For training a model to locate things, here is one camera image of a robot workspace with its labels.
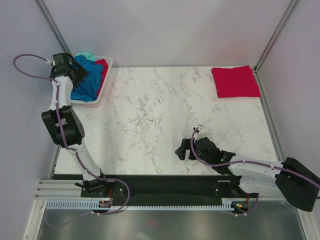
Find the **right aluminium frame post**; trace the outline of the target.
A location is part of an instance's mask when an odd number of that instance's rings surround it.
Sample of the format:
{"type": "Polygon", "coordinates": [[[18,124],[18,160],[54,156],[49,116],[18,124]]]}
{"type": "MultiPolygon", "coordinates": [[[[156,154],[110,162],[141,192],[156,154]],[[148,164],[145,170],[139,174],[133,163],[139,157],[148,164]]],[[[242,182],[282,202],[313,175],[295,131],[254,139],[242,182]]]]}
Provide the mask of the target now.
{"type": "Polygon", "coordinates": [[[272,50],[274,44],[276,43],[279,35],[281,34],[283,28],[285,27],[286,23],[290,19],[292,13],[294,12],[295,8],[299,4],[300,0],[290,0],[288,6],[286,7],[281,19],[279,20],[275,30],[273,31],[266,47],[264,48],[261,56],[259,57],[256,65],[253,68],[253,71],[257,73],[260,68],[262,67],[264,61],[266,60],[267,56],[269,55],[270,51],[272,50]]]}

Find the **mint green t shirt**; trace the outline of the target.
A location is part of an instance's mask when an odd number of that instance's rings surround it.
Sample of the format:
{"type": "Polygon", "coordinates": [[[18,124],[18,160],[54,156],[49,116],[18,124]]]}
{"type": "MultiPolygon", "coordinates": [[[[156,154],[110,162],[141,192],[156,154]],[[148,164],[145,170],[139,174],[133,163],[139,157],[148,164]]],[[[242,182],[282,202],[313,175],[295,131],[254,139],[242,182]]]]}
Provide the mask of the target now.
{"type": "Polygon", "coordinates": [[[86,52],[86,51],[83,51],[83,52],[78,52],[75,54],[76,56],[84,56],[87,60],[89,61],[97,61],[98,58],[93,54],[93,53],[90,53],[90,52],[86,52]]]}

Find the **white plastic laundry basket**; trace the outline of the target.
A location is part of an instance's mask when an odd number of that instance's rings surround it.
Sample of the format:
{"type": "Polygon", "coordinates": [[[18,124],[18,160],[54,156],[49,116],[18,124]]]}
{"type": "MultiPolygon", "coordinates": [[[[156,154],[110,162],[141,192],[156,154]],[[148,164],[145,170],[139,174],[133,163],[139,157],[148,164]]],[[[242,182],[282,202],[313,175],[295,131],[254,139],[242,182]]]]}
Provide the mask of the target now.
{"type": "Polygon", "coordinates": [[[84,83],[72,91],[71,103],[75,105],[96,105],[104,92],[110,75],[113,59],[107,56],[94,54],[77,54],[75,59],[88,72],[84,83]]]}

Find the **left aluminium frame post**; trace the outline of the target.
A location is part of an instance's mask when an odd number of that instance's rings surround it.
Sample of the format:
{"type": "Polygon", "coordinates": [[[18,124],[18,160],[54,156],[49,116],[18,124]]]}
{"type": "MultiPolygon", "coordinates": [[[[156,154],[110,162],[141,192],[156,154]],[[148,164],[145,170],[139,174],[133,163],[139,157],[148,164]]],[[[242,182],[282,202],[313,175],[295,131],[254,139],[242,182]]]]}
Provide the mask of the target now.
{"type": "Polygon", "coordinates": [[[61,33],[61,31],[59,30],[52,14],[50,13],[45,1],[44,0],[35,0],[34,2],[37,5],[40,13],[44,17],[47,25],[49,26],[51,32],[53,33],[53,35],[54,35],[55,39],[57,40],[61,49],[64,52],[71,54],[71,51],[70,51],[62,33],[61,33]]]}

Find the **folded red t shirt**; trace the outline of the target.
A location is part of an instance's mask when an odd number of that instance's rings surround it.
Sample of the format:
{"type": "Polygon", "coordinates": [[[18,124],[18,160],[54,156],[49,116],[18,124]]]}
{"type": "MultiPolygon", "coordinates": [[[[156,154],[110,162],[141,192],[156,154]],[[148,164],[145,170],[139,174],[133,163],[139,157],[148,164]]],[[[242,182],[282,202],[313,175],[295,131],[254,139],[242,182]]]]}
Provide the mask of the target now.
{"type": "Polygon", "coordinates": [[[218,98],[260,98],[261,93],[249,65],[211,69],[218,98]]]}

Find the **aluminium frame post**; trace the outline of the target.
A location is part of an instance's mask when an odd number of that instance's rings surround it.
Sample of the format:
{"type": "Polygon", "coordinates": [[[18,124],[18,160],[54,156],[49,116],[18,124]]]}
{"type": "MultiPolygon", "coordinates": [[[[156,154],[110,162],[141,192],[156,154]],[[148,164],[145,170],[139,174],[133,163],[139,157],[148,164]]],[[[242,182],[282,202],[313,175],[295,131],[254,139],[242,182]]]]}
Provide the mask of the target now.
{"type": "Polygon", "coordinates": [[[267,56],[269,55],[270,51],[272,50],[274,44],[276,43],[279,35],[281,34],[283,28],[285,27],[286,23],[290,19],[292,13],[294,12],[295,8],[299,4],[300,0],[290,0],[288,6],[286,7],[281,19],[279,20],[275,30],[273,31],[266,47],[264,48],[261,56],[259,57],[256,65],[253,68],[253,71],[257,73],[260,68],[262,67],[264,61],[266,60],[267,56]]]}
{"type": "Polygon", "coordinates": [[[62,33],[61,33],[61,31],[59,30],[52,14],[50,13],[45,1],[44,0],[35,0],[34,2],[37,5],[40,13],[44,17],[47,25],[49,26],[51,32],[53,33],[53,35],[54,35],[55,39],[57,40],[61,49],[64,52],[71,54],[71,51],[70,51],[62,33]]]}

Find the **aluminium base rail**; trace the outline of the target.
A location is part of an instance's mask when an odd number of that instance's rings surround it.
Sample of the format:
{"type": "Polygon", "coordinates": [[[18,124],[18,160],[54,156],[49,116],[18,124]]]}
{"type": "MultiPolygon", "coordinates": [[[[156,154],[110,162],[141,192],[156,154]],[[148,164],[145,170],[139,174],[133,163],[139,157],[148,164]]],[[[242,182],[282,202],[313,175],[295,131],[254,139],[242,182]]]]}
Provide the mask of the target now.
{"type": "Polygon", "coordinates": [[[35,194],[36,199],[79,199],[82,188],[75,183],[81,184],[81,180],[41,180],[35,194]]]}

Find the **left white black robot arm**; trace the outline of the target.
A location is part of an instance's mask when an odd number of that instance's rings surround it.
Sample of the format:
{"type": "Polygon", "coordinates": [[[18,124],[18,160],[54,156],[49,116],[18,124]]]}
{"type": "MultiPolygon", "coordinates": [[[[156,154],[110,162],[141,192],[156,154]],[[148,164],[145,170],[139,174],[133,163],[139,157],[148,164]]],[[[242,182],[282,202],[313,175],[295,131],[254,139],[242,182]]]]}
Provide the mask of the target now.
{"type": "Polygon", "coordinates": [[[101,168],[94,162],[84,137],[84,127],[71,105],[71,93],[87,77],[88,72],[69,53],[53,56],[50,81],[53,86],[49,110],[41,114],[53,142],[67,150],[82,173],[81,197],[108,197],[111,185],[101,168]]]}

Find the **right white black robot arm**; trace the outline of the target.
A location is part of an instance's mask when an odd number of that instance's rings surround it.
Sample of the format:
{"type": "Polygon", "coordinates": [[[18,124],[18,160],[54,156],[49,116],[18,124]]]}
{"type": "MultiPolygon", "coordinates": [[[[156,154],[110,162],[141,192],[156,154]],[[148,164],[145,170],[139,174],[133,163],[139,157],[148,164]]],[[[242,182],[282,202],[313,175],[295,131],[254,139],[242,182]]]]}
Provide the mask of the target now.
{"type": "Polygon", "coordinates": [[[297,209],[312,212],[320,192],[320,179],[295,158],[260,161],[219,149],[208,137],[184,138],[175,154],[183,161],[197,160],[221,175],[232,177],[229,191],[235,197],[258,194],[280,197],[297,209]]]}

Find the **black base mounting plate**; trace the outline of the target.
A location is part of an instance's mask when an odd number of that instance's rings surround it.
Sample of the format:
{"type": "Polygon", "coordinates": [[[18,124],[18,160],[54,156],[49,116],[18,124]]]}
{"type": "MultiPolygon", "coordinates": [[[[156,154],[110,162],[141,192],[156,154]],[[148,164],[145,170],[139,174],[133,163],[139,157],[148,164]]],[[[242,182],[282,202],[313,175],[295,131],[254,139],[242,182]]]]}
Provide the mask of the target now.
{"type": "Polygon", "coordinates": [[[236,186],[227,175],[111,175],[108,197],[117,206],[218,205],[223,199],[256,198],[236,186]]]}

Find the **blue t shirt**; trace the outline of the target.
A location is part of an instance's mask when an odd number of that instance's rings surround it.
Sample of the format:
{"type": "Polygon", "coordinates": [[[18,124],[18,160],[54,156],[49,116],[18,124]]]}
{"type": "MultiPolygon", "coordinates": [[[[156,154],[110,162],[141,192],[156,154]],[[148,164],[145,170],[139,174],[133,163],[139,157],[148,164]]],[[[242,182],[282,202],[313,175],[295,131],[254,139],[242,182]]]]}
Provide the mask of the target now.
{"type": "Polygon", "coordinates": [[[88,76],[71,92],[71,100],[93,102],[98,98],[103,67],[83,55],[75,56],[74,59],[87,70],[88,76]]]}

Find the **crumpled magenta t shirt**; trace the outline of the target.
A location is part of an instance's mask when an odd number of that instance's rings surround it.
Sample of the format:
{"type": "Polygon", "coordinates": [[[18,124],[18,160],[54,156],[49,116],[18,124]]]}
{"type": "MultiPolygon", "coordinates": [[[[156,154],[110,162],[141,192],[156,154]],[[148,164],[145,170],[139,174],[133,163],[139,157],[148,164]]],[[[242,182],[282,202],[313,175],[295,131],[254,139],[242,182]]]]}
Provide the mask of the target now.
{"type": "Polygon", "coordinates": [[[103,83],[105,81],[108,69],[109,69],[109,65],[108,65],[107,61],[104,58],[98,59],[97,61],[95,61],[95,64],[102,66],[100,86],[99,86],[99,89],[96,92],[97,96],[99,96],[100,92],[102,90],[102,86],[103,86],[103,83]]]}

